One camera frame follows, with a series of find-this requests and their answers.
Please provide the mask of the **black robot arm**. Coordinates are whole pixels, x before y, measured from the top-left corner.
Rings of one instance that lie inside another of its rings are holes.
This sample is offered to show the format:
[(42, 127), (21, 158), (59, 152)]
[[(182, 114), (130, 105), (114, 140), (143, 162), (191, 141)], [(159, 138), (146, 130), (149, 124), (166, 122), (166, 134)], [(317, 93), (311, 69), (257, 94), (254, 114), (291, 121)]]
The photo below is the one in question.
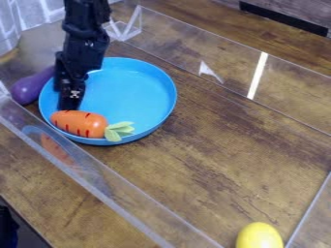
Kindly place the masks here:
[(110, 22), (107, 0), (63, 0), (66, 32), (63, 50), (57, 53), (55, 85), (59, 109), (78, 110), (86, 93), (89, 73), (99, 70), (110, 37), (103, 24)]

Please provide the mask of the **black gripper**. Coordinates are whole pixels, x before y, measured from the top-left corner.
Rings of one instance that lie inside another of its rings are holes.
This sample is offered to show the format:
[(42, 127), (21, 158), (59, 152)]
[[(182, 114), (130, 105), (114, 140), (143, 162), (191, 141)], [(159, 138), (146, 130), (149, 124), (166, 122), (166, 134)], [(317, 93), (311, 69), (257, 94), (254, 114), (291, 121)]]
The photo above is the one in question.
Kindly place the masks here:
[(57, 53), (54, 89), (61, 91), (59, 110), (79, 110), (87, 74), (102, 67), (110, 37), (102, 27), (95, 30), (65, 29), (63, 50)]

